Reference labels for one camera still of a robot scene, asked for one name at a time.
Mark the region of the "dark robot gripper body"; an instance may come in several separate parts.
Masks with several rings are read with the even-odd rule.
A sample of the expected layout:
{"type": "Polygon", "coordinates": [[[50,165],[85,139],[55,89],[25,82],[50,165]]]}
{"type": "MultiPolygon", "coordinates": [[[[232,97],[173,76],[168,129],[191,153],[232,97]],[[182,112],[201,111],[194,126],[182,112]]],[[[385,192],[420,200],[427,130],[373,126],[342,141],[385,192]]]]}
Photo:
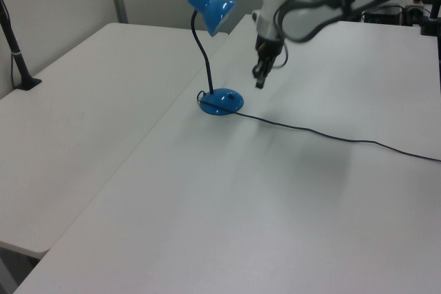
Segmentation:
{"type": "Polygon", "coordinates": [[[256,44],[255,48],[259,59],[275,59],[284,46],[284,38],[276,31],[271,19],[266,18],[260,10],[252,12],[252,19],[256,24],[256,44]]]}

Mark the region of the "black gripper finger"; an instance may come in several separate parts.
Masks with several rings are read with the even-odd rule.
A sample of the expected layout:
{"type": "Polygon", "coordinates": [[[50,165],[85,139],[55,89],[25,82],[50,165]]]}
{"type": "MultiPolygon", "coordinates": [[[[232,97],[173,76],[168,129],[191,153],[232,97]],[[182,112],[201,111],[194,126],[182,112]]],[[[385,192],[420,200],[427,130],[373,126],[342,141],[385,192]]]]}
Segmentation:
{"type": "Polygon", "coordinates": [[[267,77],[267,61],[265,58],[259,57],[257,64],[253,67],[252,73],[256,79],[256,88],[262,89],[265,85],[267,77]]]}
{"type": "Polygon", "coordinates": [[[273,69],[275,60],[276,60],[275,56],[267,56],[265,58],[265,60],[264,60],[264,78],[267,78],[268,74],[273,69]]]}

